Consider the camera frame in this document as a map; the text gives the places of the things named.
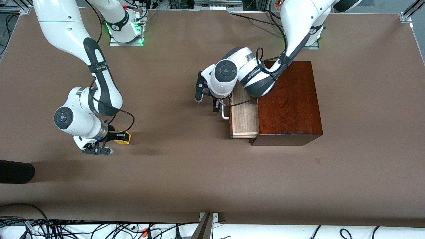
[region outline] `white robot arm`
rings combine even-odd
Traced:
[[[118,1],[91,0],[91,2],[105,14],[108,24],[119,26],[115,29],[112,27],[111,33],[116,39],[130,41],[136,37],[132,23],[134,15],[124,10],[121,5],[117,5]],[[97,88],[72,89],[65,104],[54,114],[55,125],[62,131],[74,135],[77,146],[85,150],[104,139],[111,130],[111,126],[97,118],[95,114],[115,115],[122,107],[122,96],[99,45],[90,37],[83,25],[75,0],[36,0],[34,8],[47,41],[59,50],[81,59],[88,66],[96,83]]]
[[[280,7],[280,19],[286,34],[286,49],[273,66],[266,68],[247,47],[234,48],[216,65],[210,65],[200,73],[203,79],[197,82],[195,100],[201,102],[205,94],[203,91],[208,88],[209,95],[220,102],[220,99],[231,94],[237,80],[252,97],[267,94],[301,49],[313,44],[320,37],[323,22],[333,6],[345,11],[360,2],[361,0],[284,0]]]

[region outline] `yellow object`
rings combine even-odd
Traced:
[[[116,143],[121,144],[121,145],[128,145],[130,144],[130,139],[131,139],[131,134],[128,133],[127,131],[125,132],[125,140],[114,140]]]

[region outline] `wooden box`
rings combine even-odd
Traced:
[[[238,83],[232,104],[249,98]],[[252,145],[305,145],[323,135],[311,62],[294,61],[270,93],[230,108],[230,128],[233,139]]]

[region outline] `brown tabletop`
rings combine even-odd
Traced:
[[[90,9],[81,10],[97,38]],[[267,19],[262,13],[254,17]],[[0,65],[0,159],[32,162],[33,183],[0,185],[0,202],[29,202],[50,218],[229,223],[425,225],[425,67],[412,30],[396,14],[331,14],[313,65],[323,136],[306,146],[250,146],[230,139],[209,99],[194,100],[199,70],[230,49],[283,50],[273,26],[225,11],[160,11],[143,47],[100,42],[131,145],[82,154],[53,123],[82,61],[43,37],[34,12],[21,17]],[[118,114],[124,129],[130,117]],[[39,217],[27,208],[2,214]]]

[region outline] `black cylinder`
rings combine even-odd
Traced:
[[[28,183],[34,173],[30,163],[0,160],[0,183]]]

